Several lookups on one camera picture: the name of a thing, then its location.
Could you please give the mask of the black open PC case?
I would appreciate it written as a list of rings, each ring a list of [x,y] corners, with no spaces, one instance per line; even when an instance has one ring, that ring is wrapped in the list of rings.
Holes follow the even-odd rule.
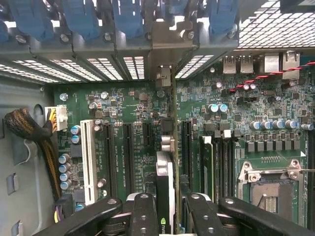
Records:
[[[152,24],[192,23],[184,36],[192,42],[176,64],[175,78],[188,79],[225,56],[315,51],[315,0],[238,0],[233,28],[224,35],[209,33],[209,0],[141,0],[143,35],[126,38],[116,29],[112,0],[93,0],[100,35],[84,40],[72,32],[62,0],[43,0],[54,38],[39,42],[21,32],[10,0],[0,0],[0,20],[9,39],[0,42],[0,76],[34,84],[70,84],[155,80],[150,66]]]

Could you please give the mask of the white power connector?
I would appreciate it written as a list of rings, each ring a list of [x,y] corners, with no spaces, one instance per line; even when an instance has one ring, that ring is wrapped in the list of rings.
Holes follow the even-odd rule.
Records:
[[[52,132],[64,131],[68,127],[66,106],[45,107],[46,121],[52,125]]]

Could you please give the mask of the short black expansion slot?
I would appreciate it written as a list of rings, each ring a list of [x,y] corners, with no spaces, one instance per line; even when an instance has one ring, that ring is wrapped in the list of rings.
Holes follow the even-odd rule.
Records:
[[[149,122],[144,122],[142,124],[143,129],[143,141],[145,147],[150,147],[152,145],[152,125]]]

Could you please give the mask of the white expansion slot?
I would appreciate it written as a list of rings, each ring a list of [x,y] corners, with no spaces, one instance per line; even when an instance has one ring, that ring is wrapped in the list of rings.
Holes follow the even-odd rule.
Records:
[[[85,205],[98,200],[94,121],[80,121]]]

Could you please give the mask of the blue slot retention clip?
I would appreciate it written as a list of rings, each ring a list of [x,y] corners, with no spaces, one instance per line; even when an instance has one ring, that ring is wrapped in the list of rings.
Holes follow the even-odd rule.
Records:
[[[93,0],[62,0],[69,29],[90,40],[99,37],[100,28]]]
[[[219,36],[230,32],[238,11],[238,0],[209,0],[208,6],[210,35]]]
[[[116,29],[125,34],[126,38],[143,35],[143,18],[141,0],[112,0]]]
[[[8,27],[2,20],[0,20],[0,42],[6,42],[8,39]]]
[[[21,32],[39,42],[54,38],[53,24],[43,0],[10,0],[8,4]]]

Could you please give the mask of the RAM stick with white label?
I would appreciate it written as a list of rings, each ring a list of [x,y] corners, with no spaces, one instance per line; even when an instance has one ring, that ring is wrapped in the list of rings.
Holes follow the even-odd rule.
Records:
[[[200,137],[202,192],[215,199],[214,156],[211,136]]]

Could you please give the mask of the CPU socket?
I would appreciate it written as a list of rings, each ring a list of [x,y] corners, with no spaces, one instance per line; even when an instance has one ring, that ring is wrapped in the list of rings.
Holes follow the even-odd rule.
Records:
[[[306,223],[304,174],[297,159],[287,167],[254,168],[244,161],[237,177],[236,196],[262,210],[303,227]]]

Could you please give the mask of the silver network port housing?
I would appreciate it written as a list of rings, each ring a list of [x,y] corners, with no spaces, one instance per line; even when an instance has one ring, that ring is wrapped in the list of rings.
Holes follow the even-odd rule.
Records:
[[[300,65],[300,54],[295,51],[283,52],[282,69],[289,70],[290,68],[297,68]],[[283,74],[283,80],[297,80],[299,79],[299,70],[291,70]]]

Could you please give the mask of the black RAM slot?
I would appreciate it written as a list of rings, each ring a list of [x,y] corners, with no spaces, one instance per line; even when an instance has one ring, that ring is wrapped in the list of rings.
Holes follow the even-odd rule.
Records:
[[[214,156],[215,156],[215,201],[221,197],[221,132],[214,131]]]
[[[229,194],[229,139],[231,138],[231,131],[224,130],[222,134],[223,141],[223,196],[226,197]]]
[[[234,131],[231,131],[231,138],[229,141],[229,194],[235,197],[235,143],[238,138],[235,137]]]

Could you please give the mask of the green motherboard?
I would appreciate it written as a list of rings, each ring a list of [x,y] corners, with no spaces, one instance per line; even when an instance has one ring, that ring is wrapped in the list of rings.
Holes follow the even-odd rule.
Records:
[[[263,75],[223,74],[223,64],[192,78],[176,79],[178,119],[177,231],[166,236],[197,236],[192,231],[186,196],[202,192],[200,137],[221,132],[221,197],[223,196],[224,130],[234,131],[235,187],[244,161],[254,168],[287,167],[297,159],[302,169],[315,169],[315,60],[300,58],[300,65]],[[299,70],[299,79],[283,74]],[[55,208],[55,223],[83,210],[85,205],[80,121],[94,121],[98,200],[110,196],[103,125],[112,124],[116,158],[117,198],[123,203],[148,193],[157,211],[156,153],[160,150],[160,119],[166,116],[166,94],[152,81],[73,83],[54,87],[56,106],[66,106],[68,127],[57,132],[58,167],[64,203]],[[192,179],[182,166],[182,121],[192,128]],[[152,145],[144,146],[142,124],[152,125]],[[135,192],[127,194],[123,124],[132,123]],[[304,228],[315,236],[315,173],[304,174],[307,203]]]

